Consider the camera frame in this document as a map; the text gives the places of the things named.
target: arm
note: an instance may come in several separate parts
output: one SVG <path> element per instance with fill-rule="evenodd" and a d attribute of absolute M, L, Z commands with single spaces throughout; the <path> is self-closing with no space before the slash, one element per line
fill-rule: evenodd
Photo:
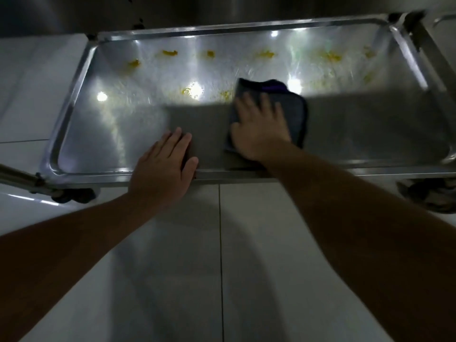
<path fill-rule="evenodd" d="M 178 201 L 198 160 L 181 172 L 191 134 L 162 139 L 139 160 L 128 193 L 0 237 L 0 341 L 24 336 L 106 253 Z"/>
<path fill-rule="evenodd" d="M 456 336 L 456 230 L 290 143 L 280 105 L 237 100 L 240 153 L 288 191 L 323 254 L 396 341 Z"/>

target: hand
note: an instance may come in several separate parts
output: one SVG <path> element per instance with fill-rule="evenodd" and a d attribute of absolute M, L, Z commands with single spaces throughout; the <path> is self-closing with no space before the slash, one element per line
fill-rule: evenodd
<path fill-rule="evenodd" d="M 138 161 L 128 187 L 128 195 L 150 208 L 162 210 L 179 201 L 187 192 L 198 165 L 197 157 L 182 160 L 190 143 L 187 133 L 179 141 L 180 127 L 166 132 Z"/>
<path fill-rule="evenodd" d="M 261 94 L 261 110 L 247 92 L 243 100 L 236 98 L 234 104 L 240 122 L 231 125 L 231 138 L 243 157 L 261 161 L 271 142 L 291 142 L 282 106 L 276 103 L 274 112 L 266 93 Z"/>

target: forearm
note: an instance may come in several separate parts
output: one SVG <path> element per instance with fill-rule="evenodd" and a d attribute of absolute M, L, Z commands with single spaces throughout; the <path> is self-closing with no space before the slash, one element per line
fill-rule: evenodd
<path fill-rule="evenodd" d="M 455 332 L 452 226 L 289 143 L 268 151 L 264 166 L 287 189 L 333 268 L 394 339 L 445 340 Z"/>
<path fill-rule="evenodd" d="M 19 340 L 154 213 L 123 195 L 0 237 L 0 340 Z"/>

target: cleaning cloth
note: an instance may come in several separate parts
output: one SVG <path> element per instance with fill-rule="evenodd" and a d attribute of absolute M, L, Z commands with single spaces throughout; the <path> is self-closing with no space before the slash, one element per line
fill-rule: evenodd
<path fill-rule="evenodd" d="M 307 122 L 307 103 L 303 97 L 288 91 L 287 86 L 278 80 L 257 82 L 241 78 L 237 81 L 235 96 L 242 98 L 242 95 L 245 92 L 250 94 L 257 105 L 259 105 L 259 97 L 262 92 L 269 94 L 272 105 L 276 102 L 280 102 L 290 132 L 291 141 L 298 147 L 303 147 Z M 231 125 L 234 122 L 239 122 L 239 116 L 233 105 L 230 111 L 229 123 Z M 225 150 L 237 152 L 233 146 L 229 133 L 225 144 Z"/>

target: metal wall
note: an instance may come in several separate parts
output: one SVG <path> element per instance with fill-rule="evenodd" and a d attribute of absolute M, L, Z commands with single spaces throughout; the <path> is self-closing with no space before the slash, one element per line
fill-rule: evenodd
<path fill-rule="evenodd" d="M 0 36 L 307 19 L 426 9 L 456 0 L 0 0 Z"/>

